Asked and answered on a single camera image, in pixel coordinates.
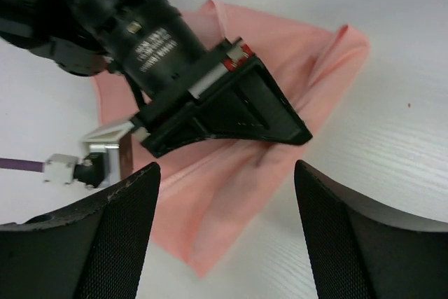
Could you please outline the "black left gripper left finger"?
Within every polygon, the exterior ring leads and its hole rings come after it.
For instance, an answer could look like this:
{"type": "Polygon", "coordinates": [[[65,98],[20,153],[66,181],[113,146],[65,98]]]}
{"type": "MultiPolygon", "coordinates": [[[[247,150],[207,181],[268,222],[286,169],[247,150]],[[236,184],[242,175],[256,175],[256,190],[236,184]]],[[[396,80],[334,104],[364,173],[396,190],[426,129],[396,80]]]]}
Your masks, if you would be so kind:
{"type": "Polygon", "coordinates": [[[160,181],[153,162],[65,207],[1,225],[1,297],[135,298],[160,181]]]}

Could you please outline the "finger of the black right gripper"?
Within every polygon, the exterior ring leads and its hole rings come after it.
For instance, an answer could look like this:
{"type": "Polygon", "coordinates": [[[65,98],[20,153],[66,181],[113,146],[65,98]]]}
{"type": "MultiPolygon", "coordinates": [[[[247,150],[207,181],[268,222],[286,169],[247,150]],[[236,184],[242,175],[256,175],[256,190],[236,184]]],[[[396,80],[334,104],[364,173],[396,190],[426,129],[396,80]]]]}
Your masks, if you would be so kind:
{"type": "Polygon", "coordinates": [[[312,139],[305,122],[259,59],[235,70],[223,64],[210,85],[179,80],[157,96],[140,119],[141,145],[154,157],[207,139],[242,139],[302,146],[312,139]]]}

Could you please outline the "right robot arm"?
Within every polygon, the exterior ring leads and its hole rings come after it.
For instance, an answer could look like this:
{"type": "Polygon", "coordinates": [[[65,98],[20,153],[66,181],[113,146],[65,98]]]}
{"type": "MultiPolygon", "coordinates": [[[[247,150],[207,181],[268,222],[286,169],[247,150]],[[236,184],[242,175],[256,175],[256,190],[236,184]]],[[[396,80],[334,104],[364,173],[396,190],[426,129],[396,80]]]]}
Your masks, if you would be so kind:
{"type": "Polygon", "coordinates": [[[131,131],[157,158],[206,139],[312,137],[242,39],[205,47],[168,0],[1,0],[1,37],[75,76],[122,74],[131,131]]]}

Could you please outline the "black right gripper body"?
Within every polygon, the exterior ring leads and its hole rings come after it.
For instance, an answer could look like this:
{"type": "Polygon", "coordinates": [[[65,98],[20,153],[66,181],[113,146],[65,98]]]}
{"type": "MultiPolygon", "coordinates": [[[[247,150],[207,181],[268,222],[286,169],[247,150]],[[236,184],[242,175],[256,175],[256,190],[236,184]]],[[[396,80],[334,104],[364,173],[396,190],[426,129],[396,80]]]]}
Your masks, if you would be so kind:
{"type": "Polygon", "coordinates": [[[134,129],[146,130],[141,111],[177,81],[210,85],[219,64],[238,67],[229,57],[232,43],[207,50],[167,0],[99,0],[94,37],[112,57],[108,70],[121,72],[131,87],[139,109],[130,118],[134,129]]]}

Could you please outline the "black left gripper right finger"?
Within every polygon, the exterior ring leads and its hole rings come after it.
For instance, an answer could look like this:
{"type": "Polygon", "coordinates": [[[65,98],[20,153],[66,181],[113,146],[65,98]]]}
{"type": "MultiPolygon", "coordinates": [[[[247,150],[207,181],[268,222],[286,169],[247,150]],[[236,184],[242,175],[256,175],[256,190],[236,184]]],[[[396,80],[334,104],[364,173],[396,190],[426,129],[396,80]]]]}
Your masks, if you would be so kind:
{"type": "Polygon", "coordinates": [[[294,182],[319,298],[447,297],[447,223],[378,202],[303,160],[294,182]]]}

